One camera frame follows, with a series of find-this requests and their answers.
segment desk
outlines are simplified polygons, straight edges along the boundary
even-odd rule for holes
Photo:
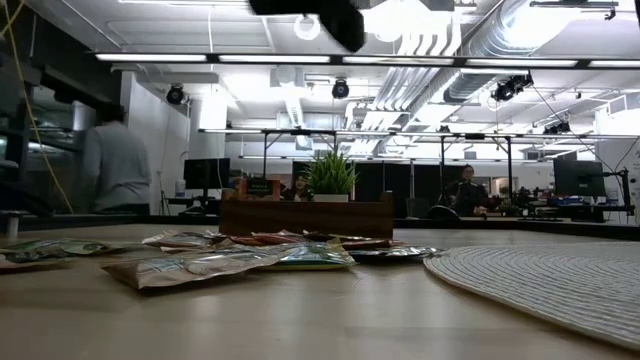
[[[22,236],[131,242],[168,229],[216,230],[123,225]],[[436,247],[606,241],[488,230],[396,230],[395,237]],[[352,271],[254,272],[145,296],[100,270],[97,261],[0,275],[3,359],[636,358],[447,285],[419,262],[358,265]]]

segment potted plant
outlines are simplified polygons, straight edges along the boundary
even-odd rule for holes
[[[348,202],[357,179],[347,158],[335,152],[316,157],[309,163],[306,175],[314,200],[320,202]]]
[[[509,188],[506,186],[503,186],[500,188],[500,196],[503,198],[508,198],[509,197]]]

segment green plant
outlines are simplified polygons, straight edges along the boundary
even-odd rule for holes
[[[349,194],[358,178],[347,158],[335,152],[316,157],[305,173],[314,194]]]
[[[502,195],[504,197],[509,196],[509,188],[508,187],[503,186],[503,187],[500,188],[499,191],[500,191],[500,195]]]

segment man in white shirt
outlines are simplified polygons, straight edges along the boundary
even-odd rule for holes
[[[87,131],[84,184],[93,193],[93,211],[149,215],[151,172],[147,149],[123,124],[125,111],[114,106],[101,113],[102,126]]]

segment wooden planter box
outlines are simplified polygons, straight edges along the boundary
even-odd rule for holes
[[[220,204],[220,232],[303,230],[376,238],[393,237],[393,202],[289,202],[225,200]]]

